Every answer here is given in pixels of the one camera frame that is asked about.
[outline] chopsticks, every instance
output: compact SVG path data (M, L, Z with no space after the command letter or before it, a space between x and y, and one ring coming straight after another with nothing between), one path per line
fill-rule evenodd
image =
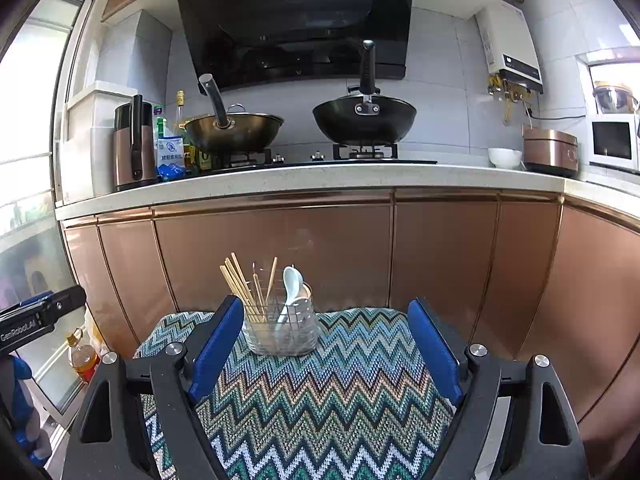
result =
M253 272L252 279L254 281L255 291L258 297L257 303L255 301L254 295L251 292L251 289L247 285L247 280L244 277L244 273L242 272L242 268L240 267L240 263L238 262L238 258L236 257L235 253L231 253L231 259L233 260L233 262L229 258L225 258L225 264L220 265L220 272L222 272L226 284L229 286L231 292L235 296L240 298L251 316L254 316L256 320L266 322L266 307L269 301L269 296L271 294L271 289L273 287L273 280L275 277L278 257L276 256L273 259L273 265L271 266L271 274L269 276L269 286L267 288L266 296L262 295L260 279L258 279L258 275Z

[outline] countertop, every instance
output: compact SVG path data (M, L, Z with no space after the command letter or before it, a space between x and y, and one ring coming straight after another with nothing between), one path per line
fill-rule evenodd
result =
M581 180L526 171L420 162L303 164L212 174L155 184L56 209L59 221L167 203L319 189L475 187L563 193L640 219L640 196Z

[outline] gold bottle cap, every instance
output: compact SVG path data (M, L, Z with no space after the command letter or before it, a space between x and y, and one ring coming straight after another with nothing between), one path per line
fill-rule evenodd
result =
M82 338L82 329L76 328L71 334L66 335L66 342L69 346L76 346Z

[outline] microwave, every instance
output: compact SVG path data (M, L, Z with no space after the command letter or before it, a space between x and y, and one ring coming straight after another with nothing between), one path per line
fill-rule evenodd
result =
M635 114L601 114L587 119L589 163L638 171L638 125Z

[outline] metal screw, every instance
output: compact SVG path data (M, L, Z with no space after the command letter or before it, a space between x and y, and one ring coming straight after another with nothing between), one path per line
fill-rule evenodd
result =
M169 343L164 351L169 355L178 355L182 352L182 343Z
M469 351L476 357L484 357L487 354L486 346L474 343L469 347Z
M537 364L540 368L546 368L549 366L549 358L545 355L538 354L533 358L533 362Z
M118 360L118 354L116 352L108 352L102 356L102 362L106 365L112 365Z

